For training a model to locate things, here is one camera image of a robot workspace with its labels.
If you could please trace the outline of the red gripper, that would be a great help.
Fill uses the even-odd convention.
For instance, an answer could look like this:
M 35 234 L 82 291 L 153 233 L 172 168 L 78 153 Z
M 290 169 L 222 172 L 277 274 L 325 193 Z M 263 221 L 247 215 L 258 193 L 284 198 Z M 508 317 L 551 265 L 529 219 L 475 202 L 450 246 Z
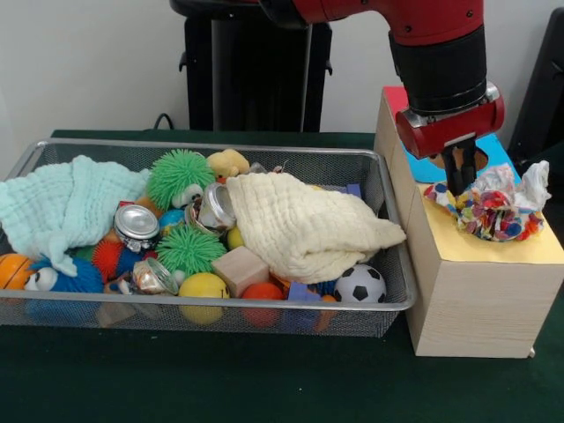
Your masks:
M 476 144 L 470 138 L 497 131 L 504 117 L 501 92 L 497 85 L 488 81 L 484 98 L 475 106 L 453 114 L 430 116 L 418 115 L 406 109 L 396 113 L 396 126 L 405 149 L 418 160 L 442 153 L 449 191 L 457 197 L 475 181 L 477 174 Z M 463 161 L 459 169 L 453 149 L 449 146 L 463 141 Z

